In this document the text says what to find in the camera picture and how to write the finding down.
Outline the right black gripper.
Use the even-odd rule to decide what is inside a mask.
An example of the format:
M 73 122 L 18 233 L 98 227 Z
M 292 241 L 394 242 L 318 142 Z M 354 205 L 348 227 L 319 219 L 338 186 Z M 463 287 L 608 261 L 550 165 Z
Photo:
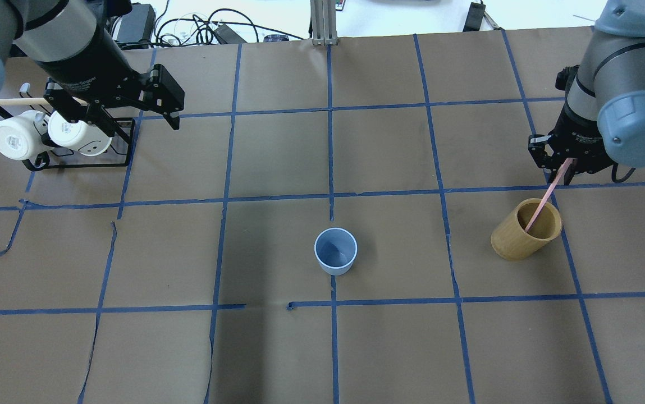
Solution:
M 547 154 L 546 146 L 551 148 Z M 568 186 L 575 173 L 595 173 L 613 166 L 597 122 L 583 118 L 564 105 L 548 136 L 530 136 L 528 152 L 541 169 L 561 166 L 561 184 Z

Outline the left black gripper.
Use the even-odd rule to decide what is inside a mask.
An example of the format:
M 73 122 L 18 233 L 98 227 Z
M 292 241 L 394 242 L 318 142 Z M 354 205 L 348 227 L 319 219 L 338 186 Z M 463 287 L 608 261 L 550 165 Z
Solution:
M 162 64 L 137 72 L 127 64 L 94 62 L 68 65 L 45 62 L 49 74 L 45 99 L 69 122 L 98 122 L 104 108 L 132 107 L 161 115 L 172 130 L 180 129 L 180 112 L 185 108 L 185 92 Z

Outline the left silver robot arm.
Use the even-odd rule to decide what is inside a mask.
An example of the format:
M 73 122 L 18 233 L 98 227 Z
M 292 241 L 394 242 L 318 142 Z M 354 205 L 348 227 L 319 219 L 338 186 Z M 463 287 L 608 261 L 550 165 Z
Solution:
M 164 66 L 135 71 L 83 1 L 0 1 L 0 92 L 10 48 L 20 48 L 50 77 L 43 96 L 70 123 L 113 136 L 109 108 L 134 107 L 180 127 L 185 93 Z

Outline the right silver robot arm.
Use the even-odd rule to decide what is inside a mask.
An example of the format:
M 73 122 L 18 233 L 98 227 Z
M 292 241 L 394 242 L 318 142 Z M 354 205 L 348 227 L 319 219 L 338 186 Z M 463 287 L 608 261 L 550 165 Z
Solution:
M 558 72 L 564 105 L 527 149 L 549 182 L 581 173 L 645 168 L 645 1 L 608 1 L 581 63 Z

